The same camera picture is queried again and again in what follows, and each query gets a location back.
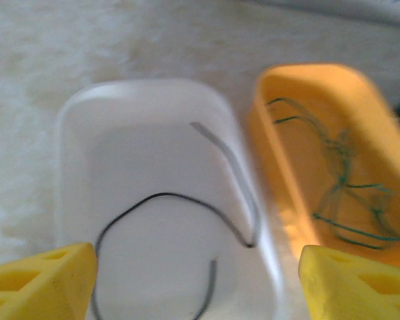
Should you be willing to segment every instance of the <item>wire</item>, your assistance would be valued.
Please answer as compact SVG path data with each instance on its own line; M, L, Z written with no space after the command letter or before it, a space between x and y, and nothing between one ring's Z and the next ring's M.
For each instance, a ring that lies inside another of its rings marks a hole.
M243 175L243 171L241 169L241 166L239 165L237 158L235 154L232 152L232 150L222 141L220 138L218 138L215 134L213 134L208 128L203 126L201 123L194 122L190 123L190 125L197 130L202 136L206 137L210 142L212 142L225 156L226 160L230 164L230 168L237 180L237 183L241 189L241 192L249 206L249 210L253 213L253 236L252 240L248 241L243 237L242 232L238 230L238 228L234 225L234 223L218 208L213 206L210 203L207 203L203 200L191 197L189 195L184 195L181 193L174 193L174 192L160 192L160 193L154 193L142 200L140 200L138 203L134 204L128 210L124 211L120 215L116 216L113 220L108 222L108 224L102 229L102 231L99 233L99 236L97 237L97 240L95 242L95 251L97 254L98 258L98 264L99 264L99 259L101 256L101 248L102 248L102 243L103 240L106 236L106 234L112 229L114 225L116 225L120 220L122 220L124 217L128 216L130 213L134 212L137 208L140 206L144 205L145 203L156 199L160 197L176 197L178 199L182 199L197 205L200 205L206 209L208 209L210 212L214 213L220 220L228 227L228 229L234 234L236 240L238 242L250 249L250 248L255 248L257 246L257 241L260 236L261 232L261 221L260 221L260 215L259 215L259 210L257 207L257 204L255 202L255 199L252 196L252 193L250 192L249 186L247 184L247 180L245 176ZM193 320L199 320L206 310L209 308L212 298L213 298L213 293L215 290L215 284L216 284L216 277L217 277L217 259L214 259L210 262L210 267L209 267L209 283L207 286L207 292L205 295L205 298L203 300L203 303L201 307L199 308L196 316L194 316ZM97 320L104 320L100 310L99 310L99 304L98 304L98 299L97 299L97 288L96 286L93 288L92 296L91 296L91 309L92 312Z
M274 123L279 124L286 123L292 120L298 120L308 124L320 137L321 143L323 145L323 155L327 162L327 168L330 174L332 174L332 176L334 176L334 178L337 180L337 182L332 187L330 187L330 189L321 198L318 208L313 212L313 217L330 224L333 227L332 230L334 234L338 238L354 245L360 245L366 248L377 250L382 250L386 248L386 246L372 245L369 243L363 243L360 241L349 239L341 235L338 230L342 229L350 231L352 233L356 233L362 236L369 237L371 239L376 239L387 243L400 241L400 236L398 235L398 233L391 228L391 226L386 220L384 220L383 217L387 211L387 205L385 204L389 202L393 192L379 183L355 185L349 182L352 174L354 152L349 147L348 130L340 132L337 139L331 139L325 126L312 113L304 108L304 106L292 99L284 97L274 99L268 102L267 105L270 106L277 102L284 102L294 107L302 115L294 115L278 119L274 121ZM374 189L376 191L379 191L383 195L377 195L376 198L378 198L379 203L378 205L372 205L364 197L356 194L353 189ZM345 192L347 195L354 198L356 202L358 202L366 210L371 212L375 220L377 221L380 230L382 231L382 233L386 234L386 236L375 235L373 233L368 233L338 223L338 212L342 192ZM327 206L329 206L330 218L326 218L323 216L323 211Z

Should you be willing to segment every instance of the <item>yellow foam block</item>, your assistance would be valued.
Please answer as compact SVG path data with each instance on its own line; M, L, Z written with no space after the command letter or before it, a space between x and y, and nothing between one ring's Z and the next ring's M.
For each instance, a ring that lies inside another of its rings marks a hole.
M0 320L83 320L96 274L90 243L0 265Z
M337 238L328 223L312 218L335 177L327 169L316 132L299 121L275 124L297 114L284 101L267 105L282 97L304 106L333 139L349 129L355 152L351 182L380 183L394 191L386 218L400 234L400 124L391 108L364 75L346 66L280 65L257 80L249 132L297 257L304 245L324 245L400 267L400 242L384 250L353 245ZM343 197L338 222L379 234L371 212Z
M308 245L299 278L312 320L400 320L400 269Z

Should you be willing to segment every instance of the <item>white fur carpet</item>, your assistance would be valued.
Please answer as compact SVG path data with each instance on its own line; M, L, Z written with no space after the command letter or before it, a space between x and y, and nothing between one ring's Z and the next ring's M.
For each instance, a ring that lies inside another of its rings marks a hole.
M53 246L53 123L72 94L187 77L243 120L261 70L300 61L352 65L400 100L400 28L236 0L0 0L0 263ZM275 234L298 303L296 261Z

